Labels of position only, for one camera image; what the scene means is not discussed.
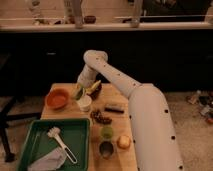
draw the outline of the yellow object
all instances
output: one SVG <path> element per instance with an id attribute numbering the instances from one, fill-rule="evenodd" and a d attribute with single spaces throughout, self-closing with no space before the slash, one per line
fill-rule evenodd
<path id="1" fill-rule="evenodd" d="M 91 95 L 101 84 L 101 80 L 96 81 L 91 87 L 86 89 L 86 94 Z"/>

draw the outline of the small container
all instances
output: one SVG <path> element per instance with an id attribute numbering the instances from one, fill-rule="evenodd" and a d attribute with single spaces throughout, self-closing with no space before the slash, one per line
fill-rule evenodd
<path id="1" fill-rule="evenodd" d="M 109 159 L 114 152 L 113 144 L 110 141 L 103 141 L 99 146 L 99 152 L 104 159 Z"/>
<path id="2" fill-rule="evenodd" d="M 210 106 L 209 106 L 209 105 L 206 105 L 206 106 L 200 111 L 200 114 L 201 114 L 202 116 L 206 116 L 206 114 L 207 114 L 208 112 L 210 112 L 210 110 L 211 110 Z"/>
<path id="3" fill-rule="evenodd" d="M 77 104 L 82 112 L 90 111 L 92 98 L 88 95 L 84 95 L 79 100 L 77 100 Z"/>
<path id="4" fill-rule="evenodd" d="M 101 129 L 101 137 L 104 141 L 110 141 L 113 137 L 113 129 L 111 126 L 103 126 Z"/>
<path id="5" fill-rule="evenodd" d="M 127 135 L 121 135 L 117 140 L 117 145 L 121 149 L 128 149 L 131 145 L 131 139 Z"/>

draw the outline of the green tray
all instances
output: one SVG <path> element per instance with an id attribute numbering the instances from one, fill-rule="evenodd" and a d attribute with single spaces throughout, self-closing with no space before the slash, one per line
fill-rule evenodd
<path id="1" fill-rule="evenodd" d="M 89 153 L 89 120 L 63 119 L 34 121 L 28 131 L 17 171 L 26 171 L 27 167 L 58 147 L 47 132 L 53 126 L 61 129 L 60 137 L 75 154 L 78 163 L 72 164 L 67 158 L 60 171 L 86 171 Z"/>

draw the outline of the food item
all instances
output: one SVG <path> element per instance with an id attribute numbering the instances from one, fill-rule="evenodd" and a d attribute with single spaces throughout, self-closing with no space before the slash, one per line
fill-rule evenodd
<path id="1" fill-rule="evenodd" d="M 117 140 L 117 145 L 119 148 L 127 149 L 130 147 L 131 139 L 127 135 L 121 135 Z"/>
<path id="2" fill-rule="evenodd" d="M 112 119 L 110 117 L 104 117 L 99 109 L 93 110 L 90 114 L 90 117 L 101 124 L 111 124 L 112 122 Z"/>
<path id="3" fill-rule="evenodd" d="M 104 110 L 109 112 L 124 113 L 124 106 L 118 103 L 107 103 Z"/>
<path id="4" fill-rule="evenodd" d="M 101 84 L 101 80 L 96 81 L 91 87 L 86 89 L 86 94 L 91 95 Z"/>
<path id="5" fill-rule="evenodd" d="M 114 152 L 113 144 L 109 141 L 102 142 L 99 146 L 99 152 L 103 158 L 109 159 Z"/>
<path id="6" fill-rule="evenodd" d="M 73 98 L 75 100 L 79 100 L 82 96 L 84 96 L 84 94 L 85 94 L 84 87 L 81 84 L 77 83 L 76 89 L 75 89 L 74 94 L 73 94 Z"/>

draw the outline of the green object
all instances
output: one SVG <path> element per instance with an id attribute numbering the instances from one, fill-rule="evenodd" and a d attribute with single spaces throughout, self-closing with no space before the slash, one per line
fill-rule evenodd
<path id="1" fill-rule="evenodd" d="M 78 83 L 77 89 L 75 91 L 76 92 L 75 92 L 74 98 L 75 100 L 79 100 L 82 96 L 85 95 L 86 90 L 80 83 Z"/>
<path id="2" fill-rule="evenodd" d="M 111 140 L 113 137 L 113 129 L 111 126 L 103 126 L 101 129 L 101 136 L 104 140 Z"/>
<path id="3" fill-rule="evenodd" d="M 47 132 L 52 127 L 60 128 L 60 137 L 75 154 L 78 163 L 72 164 L 67 158 L 60 171 L 86 171 L 89 155 L 89 120 L 57 119 L 34 121 L 27 134 L 17 171 L 26 171 L 27 167 L 59 146 Z"/>

